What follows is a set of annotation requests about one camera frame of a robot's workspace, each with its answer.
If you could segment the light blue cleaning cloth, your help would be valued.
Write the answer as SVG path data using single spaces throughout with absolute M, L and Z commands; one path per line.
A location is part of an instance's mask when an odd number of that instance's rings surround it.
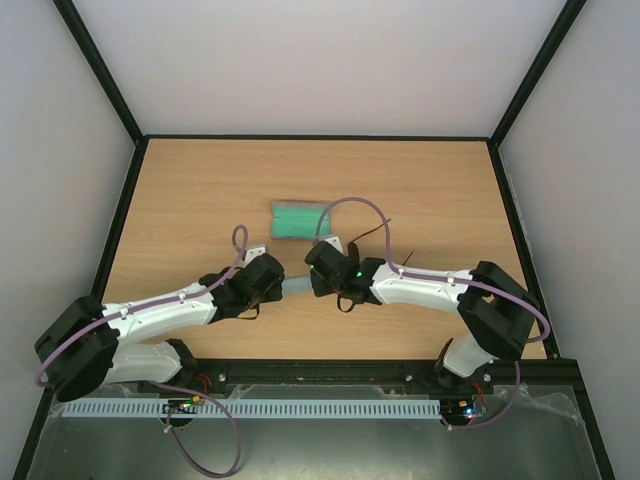
M 309 292 L 312 290 L 309 275 L 286 277 L 282 282 L 282 295 L 284 297 Z

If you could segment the grey felt glasses case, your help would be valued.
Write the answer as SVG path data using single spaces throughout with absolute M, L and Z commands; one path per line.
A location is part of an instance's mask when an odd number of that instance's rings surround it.
M 271 204 L 270 236 L 274 240 L 314 240 L 330 233 L 331 213 L 322 202 L 280 200 Z

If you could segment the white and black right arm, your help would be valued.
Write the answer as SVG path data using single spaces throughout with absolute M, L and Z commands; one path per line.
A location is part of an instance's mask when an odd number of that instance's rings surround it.
M 517 362 L 534 324 L 535 299 L 503 269 L 481 261 L 471 270 L 433 271 L 396 267 L 359 257 L 351 243 L 317 242 L 305 257 L 314 295 L 334 294 L 353 307 L 408 304 L 457 314 L 467 333 L 445 343 L 434 366 L 435 381 L 455 392 L 493 360 Z

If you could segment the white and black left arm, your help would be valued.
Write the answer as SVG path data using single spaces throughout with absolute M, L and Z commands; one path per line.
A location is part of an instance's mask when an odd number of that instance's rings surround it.
M 185 385 L 196 367 L 180 340 L 150 343 L 179 328 L 204 326 L 259 311 L 282 298 L 282 264 L 259 251 L 240 268 L 207 274 L 175 292 L 147 300 L 102 304 L 74 300 L 35 342 L 37 380 L 69 402 L 110 383 Z

